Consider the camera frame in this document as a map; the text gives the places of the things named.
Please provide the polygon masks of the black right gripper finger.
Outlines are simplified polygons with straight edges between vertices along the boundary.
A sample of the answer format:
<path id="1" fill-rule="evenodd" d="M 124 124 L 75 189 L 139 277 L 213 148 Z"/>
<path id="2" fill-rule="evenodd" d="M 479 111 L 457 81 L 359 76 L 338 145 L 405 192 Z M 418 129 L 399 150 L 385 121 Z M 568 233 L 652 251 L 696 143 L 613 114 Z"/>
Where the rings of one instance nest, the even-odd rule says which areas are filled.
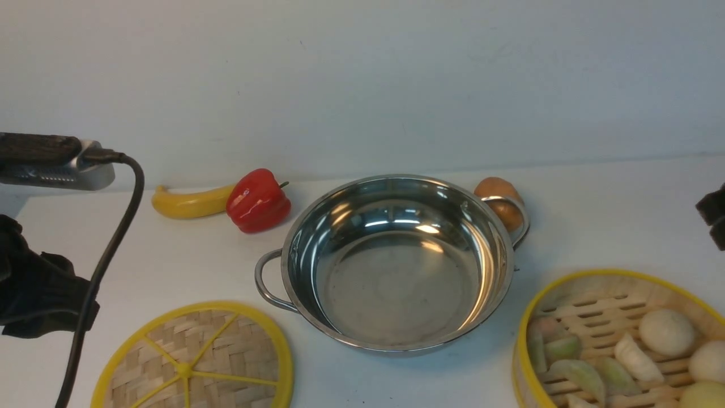
<path id="1" fill-rule="evenodd" d="M 716 191 L 705 194 L 696 204 L 697 212 L 709 227 L 709 235 L 718 250 L 724 251 L 724 189 L 722 184 Z"/>

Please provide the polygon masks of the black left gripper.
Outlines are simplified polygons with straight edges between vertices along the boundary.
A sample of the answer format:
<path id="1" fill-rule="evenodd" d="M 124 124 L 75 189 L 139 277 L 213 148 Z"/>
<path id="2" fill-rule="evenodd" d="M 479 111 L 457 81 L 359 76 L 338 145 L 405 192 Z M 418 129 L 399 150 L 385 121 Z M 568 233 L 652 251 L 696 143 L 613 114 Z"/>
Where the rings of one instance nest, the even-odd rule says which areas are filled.
<path id="1" fill-rule="evenodd" d="M 64 256 L 33 252 L 22 232 L 15 219 L 2 214 L 2 335 L 33 339 L 75 332 L 90 282 Z"/>

